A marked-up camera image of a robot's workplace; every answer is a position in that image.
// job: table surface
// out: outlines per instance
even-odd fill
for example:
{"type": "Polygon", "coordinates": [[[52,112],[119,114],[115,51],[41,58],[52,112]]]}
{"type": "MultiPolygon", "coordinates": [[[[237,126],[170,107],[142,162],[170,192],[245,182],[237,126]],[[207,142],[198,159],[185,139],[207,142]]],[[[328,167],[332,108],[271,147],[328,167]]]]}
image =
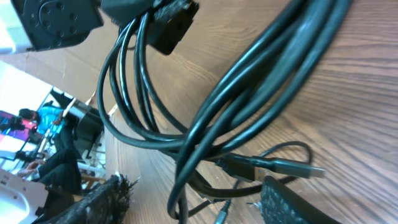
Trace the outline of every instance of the table surface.
{"type": "MultiPolygon", "coordinates": [[[[188,33],[167,57],[148,49],[149,72],[167,108],[189,125],[220,76],[287,1],[202,0],[188,33]]],[[[325,179],[301,179],[289,187],[342,223],[398,222],[398,2],[355,1],[338,36],[289,107],[238,152],[255,155],[281,142],[307,142],[325,179]]],[[[134,95],[132,84],[131,95],[134,95]]],[[[175,130],[155,111],[163,132],[175,130]]],[[[128,130],[119,113],[113,122],[128,130]]],[[[126,223],[176,223],[166,211],[174,162],[157,151],[127,146],[106,134],[108,174],[118,170],[134,190],[126,223]]],[[[295,150],[285,158],[303,159],[295,150]]],[[[234,179],[213,164],[199,171],[214,187],[234,179]]],[[[188,188],[189,206],[203,199],[188,188]]],[[[259,196],[233,200],[228,223],[263,223],[253,206],[259,196]]],[[[222,203],[190,218],[213,223],[222,203]]]]}

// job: tangled wires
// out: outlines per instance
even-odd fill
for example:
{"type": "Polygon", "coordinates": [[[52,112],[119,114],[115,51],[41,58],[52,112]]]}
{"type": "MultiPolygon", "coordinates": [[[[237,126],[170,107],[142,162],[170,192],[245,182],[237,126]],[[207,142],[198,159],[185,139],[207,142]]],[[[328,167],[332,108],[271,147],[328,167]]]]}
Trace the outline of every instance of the tangled wires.
{"type": "MultiPolygon", "coordinates": [[[[349,0],[293,0],[289,3],[224,74],[203,102],[189,128],[167,110],[150,81],[146,65],[146,37],[153,13],[145,13],[120,30],[119,37],[107,56],[99,76],[97,88],[99,114],[104,125],[120,141],[144,149],[159,150],[177,161],[175,184],[167,204],[168,213],[172,218],[180,220],[180,223],[186,223],[189,216],[209,204],[204,202],[197,208],[189,210],[184,190],[186,183],[200,194],[222,199],[242,197],[261,191],[260,185],[245,189],[214,189],[196,171],[196,167],[202,160],[214,162],[219,158],[259,166],[260,162],[253,162],[248,157],[231,152],[266,128],[299,91],[331,43],[350,3],[349,0]],[[134,81],[139,109],[145,124],[141,123],[132,106],[126,83],[127,47],[131,36],[136,32],[134,81]],[[120,87],[116,78],[118,54],[120,87]],[[144,140],[122,134],[107,117],[103,102],[103,85],[107,71],[123,118],[144,140]],[[284,84],[286,87],[267,111],[238,134],[221,144],[214,144],[215,139],[237,128],[253,116],[284,84]],[[160,133],[149,96],[165,118],[182,134],[160,133]],[[209,126],[211,120],[223,107],[224,110],[213,125],[209,126]]],[[[310,153],[306,144],[302,142],[292,144],[298,144],[310,153]]],[[[287,177],[281,181],[286,184],[293,179],[287,177]]]]}

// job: blue shirt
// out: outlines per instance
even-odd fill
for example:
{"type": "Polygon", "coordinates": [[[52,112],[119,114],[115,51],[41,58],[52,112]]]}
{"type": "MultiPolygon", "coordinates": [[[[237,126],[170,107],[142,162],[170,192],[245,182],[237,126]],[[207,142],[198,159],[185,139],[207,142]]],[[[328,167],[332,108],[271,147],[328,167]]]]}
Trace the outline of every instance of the blue shirt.
{"type": "Polygon", "coordinates": [[[40,124],[37,126],[37,132],[40,134],[45,134],[47,130],[50,130],[50,134],[59,134],[63,126],[65,125],[65,121],[62,120],[60,125],[52,124],[53,121],[56,121],[60,117],[60,113],[63,113],[62,109],[54,108],[52,106],[44,106],[37,112],[40,117],[40,124]]]}

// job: white object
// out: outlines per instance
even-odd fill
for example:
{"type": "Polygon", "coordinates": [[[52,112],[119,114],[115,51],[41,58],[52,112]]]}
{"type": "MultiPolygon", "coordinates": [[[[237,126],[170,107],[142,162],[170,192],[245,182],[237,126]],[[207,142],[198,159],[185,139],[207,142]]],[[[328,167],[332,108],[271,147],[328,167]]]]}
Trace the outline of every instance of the white object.
{"type": "Polygon", "coordinates": [[[101,175],[105,175],[105,173],[106,173],[106,171],[104,169],[99,169],[99,168],[96,168],[96,167],[92,167],[92,166],[89,166],[89,165],[84,164],[82,162],[78,162],[77,166],[79,167],[79,169],[88,170],[88,171],[94,171],[94,172],[99,173],[101,175]]]}
{"type": "Polygon", "coordinates": [[[49,192],[41,183],[26,181],[0,169],[0,223],[30,224],[45,205],[49,192]]]}
{"type": "Polygon", "coordinates": [[[0,0],[0,54],[26,52],[31,47],[11,0],[0,0]]]}

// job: cable plug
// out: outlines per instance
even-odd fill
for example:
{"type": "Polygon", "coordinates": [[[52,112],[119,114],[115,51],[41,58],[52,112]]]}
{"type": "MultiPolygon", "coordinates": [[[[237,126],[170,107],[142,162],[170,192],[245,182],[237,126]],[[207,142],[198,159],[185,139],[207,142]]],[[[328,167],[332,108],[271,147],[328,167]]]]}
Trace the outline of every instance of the cable plug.
{"type": "Polygon", "coordinates": [[[305,162],[293,161],[290,159],[263,158],[254,156],[251,157],[249,161],[250,165],[269,169],[278,174],[286,174],[303,178],[323,178],[325,176],[325,169],[321,167],[314,167],[305,162]]]}
{"type": "Polygon", "coordinates": [[[224,224],[225,223],[226,217],[228,216],[228,209],[229,209],[230,205],[231,205],[231,200],[229,199],[225,202],[223,208],[218,213],[214,224],[224,224]]]}

